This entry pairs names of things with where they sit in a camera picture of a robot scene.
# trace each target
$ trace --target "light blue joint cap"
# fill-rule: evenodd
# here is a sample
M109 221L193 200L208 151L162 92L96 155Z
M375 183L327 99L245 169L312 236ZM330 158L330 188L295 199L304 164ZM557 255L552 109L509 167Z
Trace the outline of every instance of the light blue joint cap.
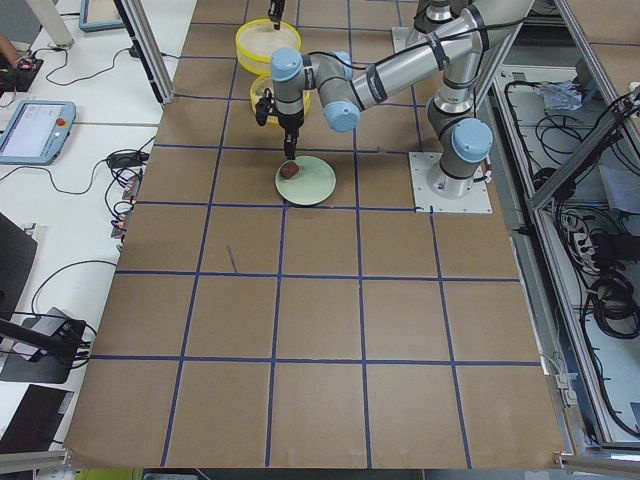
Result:
M342 60L344 63L351 65L351 57L347 52L333 52L336 57ZM347 80L351 80L353 78L353 69L351 67L347 67L346 65L342 66L344 68L344 78Z
M286 82L302 69L302 55L295 48L279 48L271 55L271 78L276 82Z
M360 122L360 110L353 103L338 100L324 107L324 117L331 129L336 132L348 132Z
M451 143L458 156L467 163L479 163L493 145L493 132L477 118L465 118L456 123Z

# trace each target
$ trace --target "person's arm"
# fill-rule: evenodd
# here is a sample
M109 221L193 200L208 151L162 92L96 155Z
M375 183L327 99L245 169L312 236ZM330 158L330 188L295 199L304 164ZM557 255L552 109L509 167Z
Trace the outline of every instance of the person's arm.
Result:
M2 33L0 33L0 55L2 55L12 67L15 68L18 66L20 53L18 53L13 44Z

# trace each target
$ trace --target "white table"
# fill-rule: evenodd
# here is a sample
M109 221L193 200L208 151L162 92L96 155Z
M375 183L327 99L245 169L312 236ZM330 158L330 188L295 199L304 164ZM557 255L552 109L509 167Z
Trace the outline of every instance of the white table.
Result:
M179 56L196 0L143 0L142 3L160 51ZM78 12L80 0L60 0L57 8L62 13ZM79 29L77 17L65 18L75 43L68 51L68 65L52 75L52 80L56 82L66 83L109 67L118 50L131 47L126 29L85 33ZM33 43L32 50L49 46L52 46L51 37L43 30ZM29 92L18 94L17 100L29 98L73 102L77 108L76 123L158 125L162 108L156 101L139 59L122 52L116 58L113 70L62 87L47 81L45 77L64 63L64 55L64 52L39 52L37 57L44 60L44 65ZM173 78L178 61L170 57L164 59ZM0 103L6 104L8 97L9 94L3 95ZM0 109L0 130L6 126L17 104L18 101L10 108Z
M155 127L75 125L50 171L59 188L83 190L98 160L117 149L142 146L155 131ZM13 168L15 166L1 165L0 177ZM93 187L82 196L55 192L46 173L36 170L16 172L0 183L2 213L18 225L35 222L41 229L36 260L18 305L19 311L30 309L35 290L58 268L87 259L117 262L117 241L110 238L111 216L104 203L104 193L111 179L106 165L100 165ZM110 203L115 203L121 195L122 189L114 187L110 192ZM97 329L113 272L114 267L105 264L86 264L65 270L42 290L36 308L39 312L46 312L51 307L60 308ZM2 347L3 350L7 348L6 341ZM76 393L58 430L57 440L63 440L69 428L84 370L72 370L65 384L50 385ZM0 434L7 427L28 385L0 382Z

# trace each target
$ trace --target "robotic arm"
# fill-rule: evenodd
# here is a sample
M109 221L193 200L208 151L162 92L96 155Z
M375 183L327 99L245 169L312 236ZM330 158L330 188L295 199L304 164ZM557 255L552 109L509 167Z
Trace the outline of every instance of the robotic arm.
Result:
M304 90L318 90L329 126L347 132L356 128L360 112L444 71L443 85L427 107L444 153L436 164L437 171L429 175L435 185L432 188L442 196L464 195L493 141L489 127L472 114L472 91L482 56L522 22L532 3L477 0L463 8L458 18L427 34L424 42L369 65L355 79L345 52L301 55L289 48L276 51L271 58L273 98L261 101L285 131L287 159L295 159L299 129L304 123Z
M284 13L284 2L285 0L271 0L269 4L267 15L269 16L269 20L273 22L273 28L276 30L280 30L280 22L282 21L282 14Z

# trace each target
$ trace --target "touchscreen display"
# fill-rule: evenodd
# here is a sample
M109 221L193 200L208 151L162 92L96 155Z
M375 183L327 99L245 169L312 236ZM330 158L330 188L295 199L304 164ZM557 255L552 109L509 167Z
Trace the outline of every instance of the touchscreen display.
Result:
M20 112L3 145L4 157L39 157L53 131L63 105L27 104Z

